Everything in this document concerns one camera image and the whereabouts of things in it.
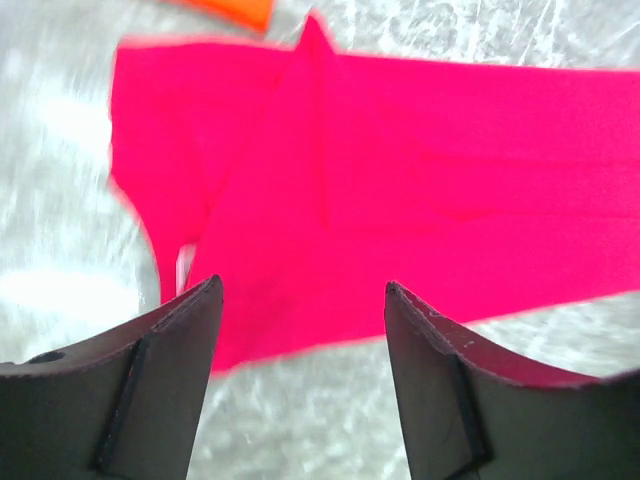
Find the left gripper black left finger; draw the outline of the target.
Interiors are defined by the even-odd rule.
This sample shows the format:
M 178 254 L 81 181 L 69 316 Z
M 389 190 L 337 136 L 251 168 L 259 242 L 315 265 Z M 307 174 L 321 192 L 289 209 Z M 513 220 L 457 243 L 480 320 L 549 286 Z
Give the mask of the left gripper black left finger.
M 84 341 L 1 366 L 5 479 L 183 479 L 223 310 L 212 277 Z

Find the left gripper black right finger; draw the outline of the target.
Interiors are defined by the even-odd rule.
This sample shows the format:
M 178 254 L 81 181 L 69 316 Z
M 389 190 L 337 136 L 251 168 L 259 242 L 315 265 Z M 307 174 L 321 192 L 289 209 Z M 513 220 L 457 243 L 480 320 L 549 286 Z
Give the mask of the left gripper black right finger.
M 386 338 L 415 479 L 635 479 L 639 374 L 597 378 L 510 351 L 386 289 Z

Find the crimson red t-shirt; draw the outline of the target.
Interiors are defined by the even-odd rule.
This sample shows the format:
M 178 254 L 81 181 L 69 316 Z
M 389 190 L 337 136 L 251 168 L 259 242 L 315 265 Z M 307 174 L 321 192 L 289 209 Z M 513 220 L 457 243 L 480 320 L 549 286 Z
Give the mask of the crimson red t-shirt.
M 639 75 L 298 44 L 119 45 L 111 177 L 163 300 L 219 275 L 213 368 L 384 332 L 403 284 L 460 323 L 639 286 Z

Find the folded orange t-shirt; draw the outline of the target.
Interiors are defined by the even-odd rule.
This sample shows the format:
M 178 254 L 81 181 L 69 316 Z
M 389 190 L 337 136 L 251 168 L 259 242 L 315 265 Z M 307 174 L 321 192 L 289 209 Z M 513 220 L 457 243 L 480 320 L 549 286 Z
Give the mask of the folded orange t-shirt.
M 274 9 L 274 0 L 174 0 L 201 12 L 222 17 L 232 23 L 265 33 Z

